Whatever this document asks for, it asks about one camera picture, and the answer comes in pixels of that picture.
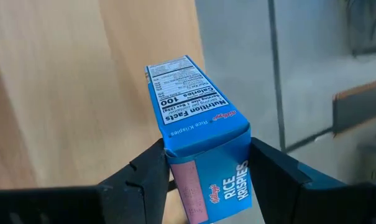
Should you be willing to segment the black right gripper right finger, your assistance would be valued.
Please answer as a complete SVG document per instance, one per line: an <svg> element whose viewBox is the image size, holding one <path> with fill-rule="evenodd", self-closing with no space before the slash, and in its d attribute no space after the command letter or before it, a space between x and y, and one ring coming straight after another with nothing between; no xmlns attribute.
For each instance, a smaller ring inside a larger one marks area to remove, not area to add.
<svg viewBox="0 0 376 224"><path fill-rule="evenodd" d="M265 224L376 224L376 184L345 184L252 138L249 170Z"/></svg>

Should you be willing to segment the blue Rice Krispies cereal box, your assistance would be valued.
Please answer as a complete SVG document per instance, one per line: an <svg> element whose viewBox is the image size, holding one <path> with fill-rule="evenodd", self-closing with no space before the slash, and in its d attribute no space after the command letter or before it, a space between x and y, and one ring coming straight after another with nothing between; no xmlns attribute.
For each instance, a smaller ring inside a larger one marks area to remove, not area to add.
<svg viewBox="0 0 376 224"><path fill-rule="evenodd" d="M190 224L252 205L250 123L187 55L145 68L164 150Z"/></svg>

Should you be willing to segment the grey panel with brown edge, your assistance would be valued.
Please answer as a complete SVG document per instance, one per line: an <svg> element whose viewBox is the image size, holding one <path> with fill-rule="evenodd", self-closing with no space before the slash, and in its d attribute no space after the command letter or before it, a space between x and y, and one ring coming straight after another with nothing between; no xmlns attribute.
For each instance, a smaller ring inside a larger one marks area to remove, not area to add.
<svg viewBox="0 0 376 224"><path fill-rule="evenodd" d="M376 118L376 81L342 91L332 100L335 136Z"/></svg>

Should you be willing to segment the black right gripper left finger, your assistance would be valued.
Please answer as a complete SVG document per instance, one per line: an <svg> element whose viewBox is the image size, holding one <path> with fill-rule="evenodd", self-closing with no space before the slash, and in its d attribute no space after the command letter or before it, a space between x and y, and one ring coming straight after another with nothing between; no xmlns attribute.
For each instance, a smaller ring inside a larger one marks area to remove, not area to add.
<svg viewBox="0 0 376 224"><path fill-rule="evenodd" d="M95 185L0 190L0 224L162 224L169 177L159 139Z"/></svg>

